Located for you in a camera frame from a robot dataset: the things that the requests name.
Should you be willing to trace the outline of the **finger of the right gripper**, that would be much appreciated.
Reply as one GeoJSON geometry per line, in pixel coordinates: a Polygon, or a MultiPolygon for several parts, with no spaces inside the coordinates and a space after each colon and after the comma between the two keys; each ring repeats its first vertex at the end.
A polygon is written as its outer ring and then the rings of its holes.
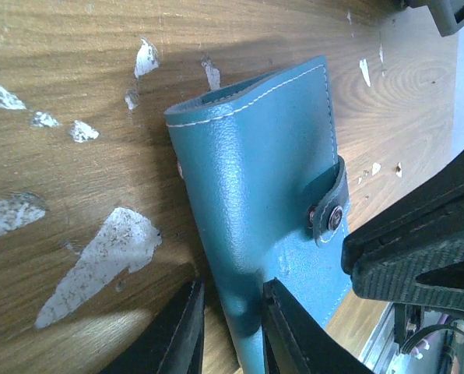
{"type": "Polygon", "coordinates": [[[464,151],[343,243],[361,298],[464,304],[464,151]]]}

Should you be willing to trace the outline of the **blue leather card holder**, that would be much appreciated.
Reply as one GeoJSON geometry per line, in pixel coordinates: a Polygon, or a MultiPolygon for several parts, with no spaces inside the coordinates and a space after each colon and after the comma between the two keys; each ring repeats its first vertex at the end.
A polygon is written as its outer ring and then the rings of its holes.
{"type": "Polygon", "coordinates": [[[325,58],[168,108],[165,122],[241,368],[264,372],[261,298],[280,280],[319,325],[350,289],[350,210],[325,58]]]}

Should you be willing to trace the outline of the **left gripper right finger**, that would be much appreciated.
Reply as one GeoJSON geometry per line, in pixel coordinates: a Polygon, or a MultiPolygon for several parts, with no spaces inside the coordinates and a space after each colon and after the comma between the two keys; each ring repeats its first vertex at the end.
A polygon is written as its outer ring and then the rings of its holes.
{"type": "Polygon", "coordinates": [[[263,284],[262,336],[266,373],[371,372],[336,343],[276,278],[263,284]]]}

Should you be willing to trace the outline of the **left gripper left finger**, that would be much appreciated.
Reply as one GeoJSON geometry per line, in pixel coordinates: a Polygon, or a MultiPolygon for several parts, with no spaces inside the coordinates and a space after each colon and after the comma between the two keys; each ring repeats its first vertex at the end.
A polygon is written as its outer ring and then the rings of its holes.
{"type": "Polygon", "coordinates": [[[205,286],[184,283],[138,338],[102,373],[201,373],[205,286]]]}

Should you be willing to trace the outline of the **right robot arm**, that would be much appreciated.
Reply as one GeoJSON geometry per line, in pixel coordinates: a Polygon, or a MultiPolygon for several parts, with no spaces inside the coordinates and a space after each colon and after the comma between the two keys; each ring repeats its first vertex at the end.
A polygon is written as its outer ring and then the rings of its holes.
{"type": "Polygon", "coordinates": [[[350,234],[342,268],[354,293],[394,308],[399,358],[464,373],[464,151],[350,234]]]}

